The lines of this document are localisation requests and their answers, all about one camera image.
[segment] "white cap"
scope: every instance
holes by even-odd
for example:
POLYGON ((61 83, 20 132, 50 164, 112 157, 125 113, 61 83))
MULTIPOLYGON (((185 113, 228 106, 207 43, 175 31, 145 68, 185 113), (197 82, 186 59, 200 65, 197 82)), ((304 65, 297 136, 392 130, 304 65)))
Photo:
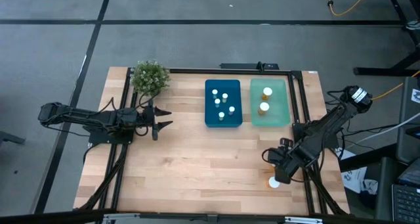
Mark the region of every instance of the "white cap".
POLYGON ((270 95, 273 93, 273 90, 271 90, 271 88, 269 88, 269 87, 265 87, 265 88, 262 90, 262 92, 263 92, 265 95, 270 96, 270 95))
POLYGON ((268 111, 269 108, 270 108, 270 105, 268 105, 267 102, 262 102, 260 104, 260 109, 263 110, 263 111, 268 111))
POLYGON ((270 177, 270 179, 268 180, 268 184, 271 188, 278 188, 280 186, 280 182, 276 181, 274 177, 270 177))

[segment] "gray floor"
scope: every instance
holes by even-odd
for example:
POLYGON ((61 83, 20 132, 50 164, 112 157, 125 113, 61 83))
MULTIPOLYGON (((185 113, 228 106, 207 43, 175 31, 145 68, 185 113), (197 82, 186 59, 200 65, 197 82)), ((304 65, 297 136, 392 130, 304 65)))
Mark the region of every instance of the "gray floor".
MULTIPOLYGON (((334 0, 335 10, 342 12, 354 1, 334 0)), ((407 0, 399 1, 412 16, 407 0)), ((101 4, 102 0, 0 0, 0 18, 96 19, 101 4)), ((396 20, 398 16, 389 0, 364 0, 342 18, 331 15, 326 0, 110 0, 105 19, 132 18, 396 20)), ((0 215, 30 211, 56 137, 38 124, 39 107, 69 101, 92 30, 93 26, 0 25, 0 130, 27 138, 24 146, 0 147, 0 215)), ((277 62, 286 70, 319 71, 324 92, 359 85, 379 95, 402 78, 354 76, 352 68, 389 67, 412 50, 411 40, 399 28, 102 26, 78 107, 98 108, 109 66, 135 66, 138 60, 150 59, 167 67, 189 68, 277 62)), ((352 120, 350 128, 396 123, 400 97, 399 90, 375 102, 366 115, 352 120)), ((72 129, 83 132, 77 126, 72 129)), ((395 140, 395 134, 389 133, 366 145, 379 148, 395 140)), ((46 212, 71 210, 86 145, 86 139, 69 135, 46 212)), ((368 151, 357 146, 350 150, 368 151)))

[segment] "keyboard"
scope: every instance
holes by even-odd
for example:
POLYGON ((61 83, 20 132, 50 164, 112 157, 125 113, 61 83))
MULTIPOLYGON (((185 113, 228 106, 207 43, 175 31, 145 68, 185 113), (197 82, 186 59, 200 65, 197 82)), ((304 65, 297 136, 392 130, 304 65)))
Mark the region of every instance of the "keyboard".
POLYGON ((394 221, 420 224, 420 189, 392 185, 394 221))

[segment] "white cable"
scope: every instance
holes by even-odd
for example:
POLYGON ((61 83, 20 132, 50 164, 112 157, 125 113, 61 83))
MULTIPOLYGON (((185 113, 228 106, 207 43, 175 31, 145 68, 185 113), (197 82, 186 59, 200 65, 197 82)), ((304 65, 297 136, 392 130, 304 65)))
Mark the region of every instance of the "white cable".
POLYGON ((366 137, 366 138, 364 138, 364 139, 361 139, 361 140, 357 141, 357 142, 356 142, 356 144, 358 144, 358 143, 360 143, 360 142, 363 142, 363 141, 366 141, 366 140, 368 140, 368 139, 372 139, 373 137, 380 136, 380 135, 383 135, 383 134, 385 134, 385 133, 388 133, 389 131, 392 131, 393 129, 396 129, 396 128, 398 128, 398 127, 402 126, 402 125, 407 124, 408 122, 410 122, 410 121, 414 120, 414 119, 415 119, 416 117, 418 117, 418 116, 420 116, 420 113, 417 113, 416 115, 412 116, 410 119, 408 119, 408 120, 406 120, 406 121, 402 122, 402 123, 401 123, 401 124, 399 124, 399 125, 395 125, 394 127, 390 128, 390 129, 387 129, 386 131, 382 131, 382 132, 380 132, 380 133, 377 133, 377 134, 371 135, 371 136, 369 136, 369 137, 366 137))

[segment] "small bottle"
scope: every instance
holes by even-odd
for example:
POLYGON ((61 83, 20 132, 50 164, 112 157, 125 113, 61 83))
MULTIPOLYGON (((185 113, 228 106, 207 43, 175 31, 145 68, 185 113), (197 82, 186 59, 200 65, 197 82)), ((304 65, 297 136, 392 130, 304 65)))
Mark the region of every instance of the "small bottle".
POLYGON ((229 106, 229 116, 233 115, 235 108, 233 106, 229 106))
POLYGON ((215 99, 215 106, 219 107, 221 104, 221 100, 220 99, 215 99))
POLYGON ((228 100, 228 94, 227 93, 223 93, 222 94, 222 102, 226 102, 228 100))
POLYGON ((271 188, 278 188, 280 186, 280 182, 276 181, 276 178, 270 177, 267 181, 267 186, 271 188))
POLYGON ((216 99, 217 98, 217 89, 212 90, 211 93, 213 94, 213 98, 216 99))
POLYGON ((258 114, 260 115, 266 114, 269 108, 270 108, 270 105, 268 105, 267 102, 262 102, 260 104, 260 107, 258 108, 258 114))
POLYGON ((262 90, 261 99, 264 101, 267 101, 271 94, 273 94, 273 90, 271 90, 271 88, 269 87, 265 87, 262 90))
POLYGON ((223 121, 224 118, 224 113, 223 112, 219 112, 219 120, 223 121))

